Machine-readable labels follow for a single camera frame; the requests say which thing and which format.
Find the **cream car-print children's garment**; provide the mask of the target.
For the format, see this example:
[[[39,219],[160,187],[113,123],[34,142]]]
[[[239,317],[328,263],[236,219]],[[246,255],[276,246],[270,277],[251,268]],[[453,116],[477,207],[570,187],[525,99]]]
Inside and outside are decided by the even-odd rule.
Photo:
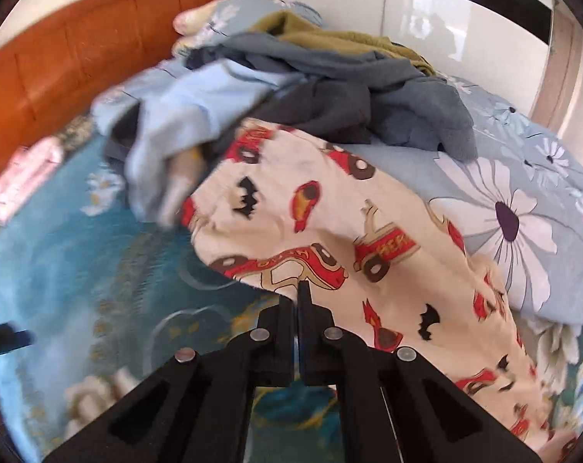
[[[352,153],[248,118],[182,222],[212,270],[315,303],[370,346],[418,350],[544,462],[576,436],[550,403],[497,265],[469,254],[468,220]]]

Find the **teal floral bed blanket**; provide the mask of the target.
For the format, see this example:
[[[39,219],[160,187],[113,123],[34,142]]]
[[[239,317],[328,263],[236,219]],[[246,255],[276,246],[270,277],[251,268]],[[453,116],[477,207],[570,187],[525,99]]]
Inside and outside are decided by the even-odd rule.
[[[123,182],[103,162],[102,146],[96,137],[79,149],[0,228],[0,323],[34,338],[0,357],[0,406],[29,462],[42,461],[177,349],[221,349],[287,297],[212,270],[187,226],[139,223],[123,206]],[[510,298],[509,307],[548,394],[551,429],[577,439],[583,325],[532,317]]]

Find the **folded pink floral blanket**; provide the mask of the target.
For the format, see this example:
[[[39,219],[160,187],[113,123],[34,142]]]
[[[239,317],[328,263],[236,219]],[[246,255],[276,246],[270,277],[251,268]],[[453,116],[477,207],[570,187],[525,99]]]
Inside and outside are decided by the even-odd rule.
[[[55,136],[19,147],[0,174],[0,225],[5,226],[65,159]]]

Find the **grey-blue daisy-print duvet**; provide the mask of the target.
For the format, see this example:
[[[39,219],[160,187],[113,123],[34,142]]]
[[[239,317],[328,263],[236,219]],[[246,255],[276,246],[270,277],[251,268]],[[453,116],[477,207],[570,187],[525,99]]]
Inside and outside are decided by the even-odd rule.
[[[289,10],[325,30],[320,15],[299,2],[221,0],[196,34],[177,42],[169,60],[249,34],[263,17]],[[477,159],[373,144],[335,146],[402,181],[428,202],[468,220],[463,238],[493,259],[513,308],[538,319],[583,325],[583,168],[561,142],[514,106],[460,78],[436,71],[455,88],[472,121]],[[209,162],[203,146],[167,161],[166,187],[155,221],[174,219],[175,204]]]

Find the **orange wooden bed headboard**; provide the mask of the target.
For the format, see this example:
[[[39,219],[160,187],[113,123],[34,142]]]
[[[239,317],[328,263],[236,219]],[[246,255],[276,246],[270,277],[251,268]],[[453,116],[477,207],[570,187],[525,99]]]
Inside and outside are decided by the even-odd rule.
[[[0,172],[94,97],[167,59],[172,20],[212,0],[79,0],[0,48]]]

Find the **light blue shirt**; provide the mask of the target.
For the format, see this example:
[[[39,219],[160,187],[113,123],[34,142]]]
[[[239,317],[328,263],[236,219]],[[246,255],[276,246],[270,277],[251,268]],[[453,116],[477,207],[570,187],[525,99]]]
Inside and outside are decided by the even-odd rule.
[[[299,72],[257,71],[229,59],[196,70],[167,60],[99,94],[91,115],[105,137],[131,108],[139,109],[123,169],[137,220],[157,218],[172,156],[218,139],[261,101],[303,80]]]

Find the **dark grey garment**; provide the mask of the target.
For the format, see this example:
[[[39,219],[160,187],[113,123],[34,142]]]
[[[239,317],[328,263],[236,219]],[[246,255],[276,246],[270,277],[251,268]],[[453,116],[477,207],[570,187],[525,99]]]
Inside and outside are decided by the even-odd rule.
[[[444,152],[461,162],[477,159],[473,121],[455,88],[406,59],[374,51],[343,56],[250,32],[195,49],[181,65],[196,70],[222,59],[257,71],[304,75],[299,84],[272,94],[245,117],[297,128],[337,145],[382,142]],[[104,150],[108,161],[126,160],[138,112],[131,108],[113,126]],[[239,121],[218,139],[201,144],[207,161],[221,158],[232,146]]]

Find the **olive green garment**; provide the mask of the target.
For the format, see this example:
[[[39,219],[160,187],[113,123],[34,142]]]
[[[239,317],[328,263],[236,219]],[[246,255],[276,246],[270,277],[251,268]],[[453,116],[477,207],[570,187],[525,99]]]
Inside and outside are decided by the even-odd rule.
[[[378,52],[391,59],[407,59],[425,75],[437,72],[419,53],[409,47],[392,43],[387,37],[377,37],[359,31],[325,30],[289,10],[279,10],[260,19],[250,31],[263,32],[279,41],[313,50],[331,50],[344,56],[360,56]]]

